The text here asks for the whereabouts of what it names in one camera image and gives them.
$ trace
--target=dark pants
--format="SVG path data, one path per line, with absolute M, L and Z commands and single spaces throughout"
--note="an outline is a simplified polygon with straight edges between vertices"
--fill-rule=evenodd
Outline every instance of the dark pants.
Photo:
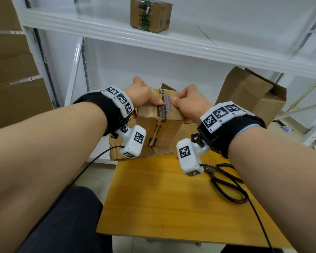
M 111 253 L 111 236 L 96 234 L 102 208 L 89 188 L 69 188 L 17 252 Z

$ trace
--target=yellow wooden tabletop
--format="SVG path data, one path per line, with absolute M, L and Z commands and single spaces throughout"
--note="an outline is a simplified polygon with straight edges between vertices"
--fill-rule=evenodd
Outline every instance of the yellow wooden tabletop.
M 210 165 L 229 163 L 213 152 L 201 159 Z M 225 170 L 237 176 L 233 169 Z M 221 174 L 216 176 L 227 180 Z M 239 197 L 232 189 L 222 188 L 232 197 Z M 272 219 L 246 191 L 273 247 L 291 248 Z M 206 173 L 196 177 L 183 174 L 177 154 L 118 162 L 97 232 L 267 246 L 250 204 L 236 204 L 223 198 Z

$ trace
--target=person's left arm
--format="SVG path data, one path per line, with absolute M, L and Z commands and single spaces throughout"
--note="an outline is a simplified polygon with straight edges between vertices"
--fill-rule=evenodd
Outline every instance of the person's left arm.
M 135 108 L 162 104 L 139 77 L 124 91 Z M 101 108 L 81 102 L 0 129 L 0 252 L 23 242 L 106 128 Z

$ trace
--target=scissors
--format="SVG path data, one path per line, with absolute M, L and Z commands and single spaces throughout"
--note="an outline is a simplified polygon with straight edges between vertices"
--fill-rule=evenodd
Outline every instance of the scissors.
M 220 167 L 229 167 L 234 169 L 233 165 L 229 164 L 229 163 L 219 163 L 217 164 L 216 167 L 208 165 L 208 164 L 200 164 L 200 166 L 203 166 L 203 169 L 206 173 L 208 173 L 211 176 L 211 182 L 212 184 L 215 186 L 215 188 L 219 191 L 219 193 L 225 197 L 227 200 L 234 202 L 234 203 L 245 203 L 248 201 L 249 199 L 249 195 L 248 193 L 242 189 L 242 187 L 238 184 L 239 183 L 243 183 L 242 179 L 224 171 L 223 169 L 221 169 Z M 224 174 L 226 177 L 228 177 L 231 181 L 234 182 L 234 184 L 229 183 L 227 181 L 224 181 L 222 179 L 217 178 L 214 174 L 215 172 L 218 171 L 222 174 Z M 219 186 L 219 184 L 224 184 L 225 186 L 228 186 L 236 191 L 238 191 L 239 193 L 241 193 L 244 198 L 243 199 L 235 199 L 232 198 L 231 196 L 229 196 L 228 194 L 226 194 L 221 187 Z

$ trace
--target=black wrist strap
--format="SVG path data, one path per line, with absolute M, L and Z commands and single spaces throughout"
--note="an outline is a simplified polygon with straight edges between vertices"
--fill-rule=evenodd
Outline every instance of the black wrist strap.
M 126 125 L 131 116 L 131 114 L 129 114 L 129 116 L 124 119 L 120 109 L 114 104 L 112 99 L 104 96 L 100 92 L 84 94 L 73 104 L 80 102 L 92 102 L 103 110 L 106 119 L 108 120 L 108 127 L 103 136 L 106 136 L 109 133 L 114 133 L 116 130 Z
M 210 133 L 205 125 L 201 123 L 198 127 L 198 132 L 213 151 L 221 153 L 223 157 L 228 158 L 228 147 L 233 138 L 242 129 L 251 124 L 258 124 L 265 128 L 265 122 L 261 118 L 246 114 L 244 116 L 234 117 L 213 133 Z

